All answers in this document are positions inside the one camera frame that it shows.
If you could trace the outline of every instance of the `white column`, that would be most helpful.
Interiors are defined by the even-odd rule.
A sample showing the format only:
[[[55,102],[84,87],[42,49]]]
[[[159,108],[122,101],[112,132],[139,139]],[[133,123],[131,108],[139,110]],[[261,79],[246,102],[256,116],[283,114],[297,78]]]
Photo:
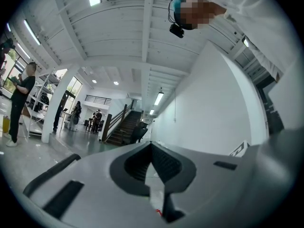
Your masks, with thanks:
[[[44,118],[43,123],[43,129],[42,129],[42,142],[48,143],[49,140],[49,134],[52,132],[54,119],[56,116],[56,112],[59,106],[59,103],[63,97],[63,94],[65,93],[69,83],[71,82],[73,76],[77,73],[79,70],[80,65],[75,64],[70,69],[67,70],[66,74],[62,77],[60,80],[60,83],[58,84],[51,102],[49,103],[46,117]]]

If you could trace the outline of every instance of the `black slot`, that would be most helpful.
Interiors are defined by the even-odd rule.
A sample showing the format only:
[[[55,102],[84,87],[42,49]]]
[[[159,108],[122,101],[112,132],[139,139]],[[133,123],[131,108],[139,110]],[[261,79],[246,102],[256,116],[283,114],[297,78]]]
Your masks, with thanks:
[[[222,168],[226,168],[226,169],[229,169],[229,170],[232,170],[234,171],[238,165],[236,164],[231,164],[231,163],[227,163],[227,162],[222,162],[222,161],[217,161],[215,163],[213,163],[214,165],[217,165],[219,167],[222,167]]]
[[[45,205],[43,210],[51,216],[60,219],[83,186],[84,184],[78,181],[70,181]]]

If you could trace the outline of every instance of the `shelving unit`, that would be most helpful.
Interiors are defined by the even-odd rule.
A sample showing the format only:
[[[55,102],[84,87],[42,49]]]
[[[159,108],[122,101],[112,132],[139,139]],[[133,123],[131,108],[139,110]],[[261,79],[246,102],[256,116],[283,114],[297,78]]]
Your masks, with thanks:
[[[35,107],[38,103],[41,103],[45,106],[48,106],[48,104],[40,101],[40,96],[41,96],[42,92],[53,95],[53,91],[48,89],[47,85],[57,86],[59,84],[59,80],[53,74],[53,71],[54,71],[54,69],[48,74],[38,76],[38,78],[40,79],[40,82],[43,81],[43,83],[42,84],[41,83],[40,84],[35,84],[35,87],[37,89],[39,89],[38,93],[36,94],[37,96],[29,95],[35,101],[34,106],[33,106],[33,110],[35,109]],[[28,131],[27,138],[29,138],[29,135],[41,136],[42,135],[42,128],[38,125],[38,122],[40,122],[42,119],[44,119],[45,115],[40,113],[40,112],[34,112],[29,107],[27,107],[27,110],[28,110],[28,113],[29,113],[30,117],[22,115],[24,125],[25,125],[25,127]]]

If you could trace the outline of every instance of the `staircase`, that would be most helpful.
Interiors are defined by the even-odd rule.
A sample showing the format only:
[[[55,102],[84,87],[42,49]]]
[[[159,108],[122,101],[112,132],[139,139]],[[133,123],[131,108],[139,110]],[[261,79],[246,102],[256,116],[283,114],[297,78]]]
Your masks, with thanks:
[[[106,142],[116,146],[123,146],[123,144],[121,144],[122,133],[120,130],[126,131],[126,133],[123,134],[124,138],[130,138],[137,120],[140,120],[141,115],[140,112],[131,111],[124,121],[111,133]]]

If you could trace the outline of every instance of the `white sneaker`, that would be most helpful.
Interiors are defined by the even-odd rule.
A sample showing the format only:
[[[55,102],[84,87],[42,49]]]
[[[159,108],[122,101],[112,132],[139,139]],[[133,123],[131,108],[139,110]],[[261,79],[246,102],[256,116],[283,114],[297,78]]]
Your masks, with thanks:
[[[8,139],[11,139],[11,135],[9,133],[4,133],[3,136],[8,138]]]
[[[17,142],[13,142],[12,140],[9,140],[7,143],[6,143],[6,146],[8,147],[15,147],[17,146]]]

